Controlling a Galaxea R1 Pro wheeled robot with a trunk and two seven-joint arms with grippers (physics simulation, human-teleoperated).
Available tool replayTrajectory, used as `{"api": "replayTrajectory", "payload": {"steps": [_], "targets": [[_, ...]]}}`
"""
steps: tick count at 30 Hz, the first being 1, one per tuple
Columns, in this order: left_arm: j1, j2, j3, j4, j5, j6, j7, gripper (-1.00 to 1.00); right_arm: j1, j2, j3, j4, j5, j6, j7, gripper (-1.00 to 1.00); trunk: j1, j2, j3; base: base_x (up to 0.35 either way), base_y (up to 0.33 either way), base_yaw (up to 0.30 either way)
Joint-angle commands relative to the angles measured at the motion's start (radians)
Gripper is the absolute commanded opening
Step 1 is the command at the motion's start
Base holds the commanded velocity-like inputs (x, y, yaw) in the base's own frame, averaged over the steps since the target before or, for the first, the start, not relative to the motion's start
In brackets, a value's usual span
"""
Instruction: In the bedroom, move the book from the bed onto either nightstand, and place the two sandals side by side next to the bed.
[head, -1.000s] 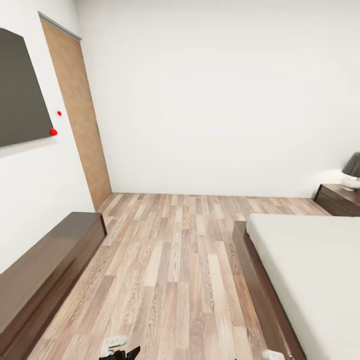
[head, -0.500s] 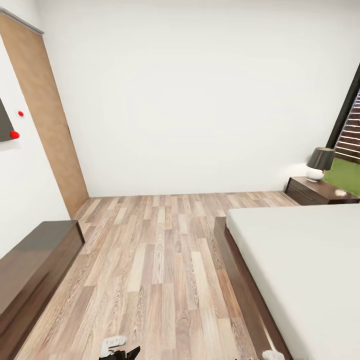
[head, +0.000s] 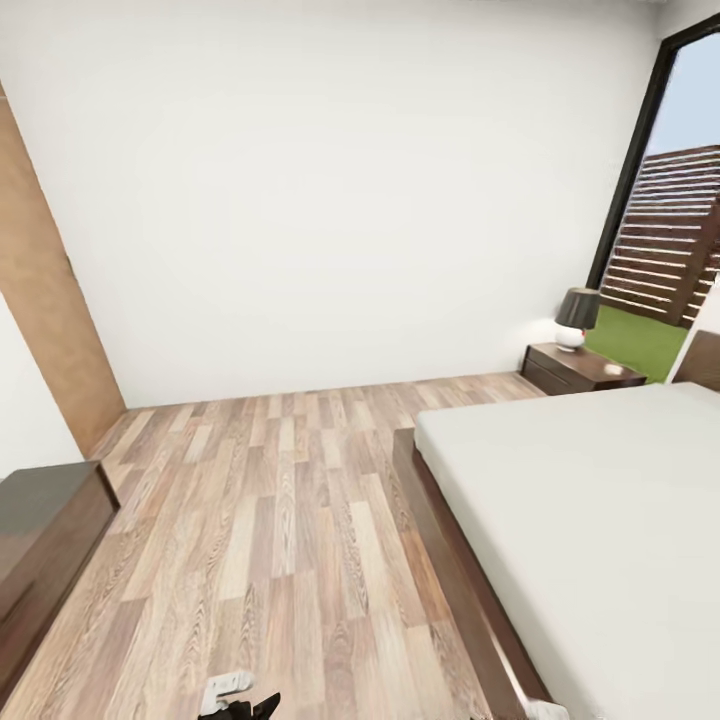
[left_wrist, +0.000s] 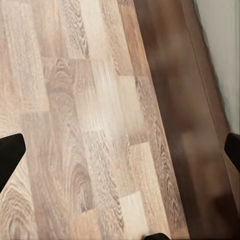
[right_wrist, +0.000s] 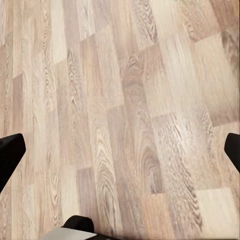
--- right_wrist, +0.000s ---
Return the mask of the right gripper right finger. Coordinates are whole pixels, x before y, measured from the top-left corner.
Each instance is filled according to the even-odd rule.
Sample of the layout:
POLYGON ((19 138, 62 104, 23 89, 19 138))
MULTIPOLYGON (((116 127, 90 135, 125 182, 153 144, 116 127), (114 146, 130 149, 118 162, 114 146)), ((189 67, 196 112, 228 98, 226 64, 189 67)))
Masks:
POLYGON ((224 151, 240 173, 240 135, 228 133, 224 151))

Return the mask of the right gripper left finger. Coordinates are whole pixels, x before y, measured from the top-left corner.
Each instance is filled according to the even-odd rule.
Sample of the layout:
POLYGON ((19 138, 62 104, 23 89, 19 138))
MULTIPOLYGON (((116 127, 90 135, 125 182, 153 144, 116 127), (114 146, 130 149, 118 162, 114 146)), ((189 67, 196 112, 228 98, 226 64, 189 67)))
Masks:
POLYGON ((0 193, 26 152, 21 133, 0 138, 0 193))

